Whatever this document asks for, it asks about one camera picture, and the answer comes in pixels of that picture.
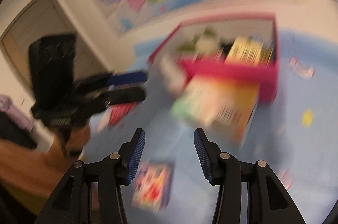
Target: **pink box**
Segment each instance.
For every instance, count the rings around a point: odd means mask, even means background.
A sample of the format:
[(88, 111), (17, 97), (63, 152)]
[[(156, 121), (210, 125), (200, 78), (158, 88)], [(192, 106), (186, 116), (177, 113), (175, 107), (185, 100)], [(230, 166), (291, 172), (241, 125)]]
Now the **pink box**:
[(179, 60), (189, 79), (195, 74), (232, 78), (260, 84), (259, 102), (272, 103), (278, 88), (279, 40), (275, 14), (241, 13), (218, 14), (184, 21), (152, 53), (148, 62), (157, 65), (165, 54), (175, 54), (176, 48), (191, 41), (195, 34), (202, 33), (207, 26), (226, 38), (237, 36), (259, 36), (263, 42), (273, 45), (274, 53), (268, 65), (256, 67), (242, 64), (226, 64), (213, 59), (203, 58)]

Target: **yellow star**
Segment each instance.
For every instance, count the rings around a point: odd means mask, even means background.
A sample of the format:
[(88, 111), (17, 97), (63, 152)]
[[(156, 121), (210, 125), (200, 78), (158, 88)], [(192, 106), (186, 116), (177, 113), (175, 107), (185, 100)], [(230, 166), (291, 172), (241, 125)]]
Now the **yellow star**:
[(311, 109), (306, 109), (303, 113), (303, 120), (302, 120), (302, 125), (304, 127), (309, 128), (312, 121), (313, 121), (314, 115)]

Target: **person's arm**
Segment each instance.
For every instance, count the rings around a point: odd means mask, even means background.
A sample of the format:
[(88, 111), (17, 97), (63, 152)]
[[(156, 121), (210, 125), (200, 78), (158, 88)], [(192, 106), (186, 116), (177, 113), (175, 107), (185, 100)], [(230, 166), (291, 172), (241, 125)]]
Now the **person's arm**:
[[(74, 129), (66, 149), (80, 150), (90, 138), (88, 126)], [(47, 153), (0, 140), (0, 180), (35, 196), (48, 198), (77, 157), (65, 157), (59, 138)]]

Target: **book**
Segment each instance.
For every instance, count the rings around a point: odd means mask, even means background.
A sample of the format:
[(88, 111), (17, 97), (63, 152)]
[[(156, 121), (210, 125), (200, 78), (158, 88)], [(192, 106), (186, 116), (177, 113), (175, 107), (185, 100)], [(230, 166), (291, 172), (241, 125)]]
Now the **book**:
[(175, 101), (172, 113), (242, 142), (254, 116), (258, 93), (256, 83), (195, 75)]
[(136, 176), (132, 206), (158, 212), (170, 199), (174, 164), (171, 162), (142, 163)]

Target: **purple cloth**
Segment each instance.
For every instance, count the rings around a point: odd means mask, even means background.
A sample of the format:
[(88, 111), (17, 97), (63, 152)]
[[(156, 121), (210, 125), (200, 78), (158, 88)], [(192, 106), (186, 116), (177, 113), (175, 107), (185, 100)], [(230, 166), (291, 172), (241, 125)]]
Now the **purple cloth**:
[(5, 113), (20, 129), (29, 132), (33, 129), (33, 120), (14, 106), (10, 97), (0, 95), (0, 111)]

